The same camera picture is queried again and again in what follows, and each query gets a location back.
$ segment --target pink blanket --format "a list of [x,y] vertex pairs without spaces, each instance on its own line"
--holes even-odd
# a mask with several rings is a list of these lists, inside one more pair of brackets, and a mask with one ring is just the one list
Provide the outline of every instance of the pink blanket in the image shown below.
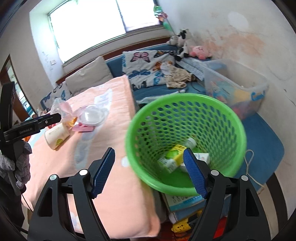
[[[34,208],[44,184],[51,174],[72,176],[100,159],[108,147],[115,149],[116,159],[103,193],[93,200],[97,213],[110,238],[154,237],[160,229],[151,189],[140,181],[126,159],[124,149],[128,125],[135,114],[130,84],[126,76],[90,88],[68,100],[73,111],[93,104],[98,95],[112,90],[112,102],[107,120],[95,135],[72,133],[62,146],[52,150],[44,135],[34,144],[30,155],[31,179],[24,197]],[[68,195],[75,231],[82,229],[73,195]]]

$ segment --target wall socket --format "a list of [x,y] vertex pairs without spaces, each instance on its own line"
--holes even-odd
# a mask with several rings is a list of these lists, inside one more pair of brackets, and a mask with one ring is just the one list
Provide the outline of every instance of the wall socket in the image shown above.
[[50,61],[50,64],[51,64],[51,65],[54,65],[54,64],[56,64],[56,63],[57,63],[57,62],[56,62],[55,59],[53,59],[53,60]]

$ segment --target green plastic basket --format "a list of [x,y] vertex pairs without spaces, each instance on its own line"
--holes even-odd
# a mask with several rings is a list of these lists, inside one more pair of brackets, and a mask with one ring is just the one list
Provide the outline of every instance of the green plastic basket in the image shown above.
[[192,137],[193,152],[209,153],[210,168],[233,177],[242,165],[247,138],[231,108],[199,94],[172,94],[143,107],[126,135],[126,153],[136,174],[152,188],[170,195],[195,196],[187,173],[169,174],[157,160],[175,144]]

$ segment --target butterfly pillow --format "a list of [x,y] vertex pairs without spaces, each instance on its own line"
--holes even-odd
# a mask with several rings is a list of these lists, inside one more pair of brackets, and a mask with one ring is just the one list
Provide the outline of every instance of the butterfly pillow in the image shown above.
[[45,96],[40,104],[43,110],[50,111],[52,104],[56,98],[61,98],[62,100],[68,100],[72,97],[72,93],[69,91],[66,82],[59,84],[53,89],[47,96]]
[[122,71],[126,74],[133,90],[154,85],[164,85],[162,63],[175,64],[174,51],[143,50],[123,52]]

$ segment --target blue gripper pad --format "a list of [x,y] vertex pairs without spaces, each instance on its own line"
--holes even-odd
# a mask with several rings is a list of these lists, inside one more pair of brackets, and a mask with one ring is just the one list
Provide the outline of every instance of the blue gripper pad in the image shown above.
[[196,157],[188,148],[183,152],[183,160],[196,192],[205,198],[208,193],[205,188],[205,177],[196,163]]
[[100,168],[96,172],[93,178],[93,185],[90,196],[92,199],[96,198],[98,194],[101,194],[109,173],[115,161],[115,151],[111,148],[110,152],[104,158]]

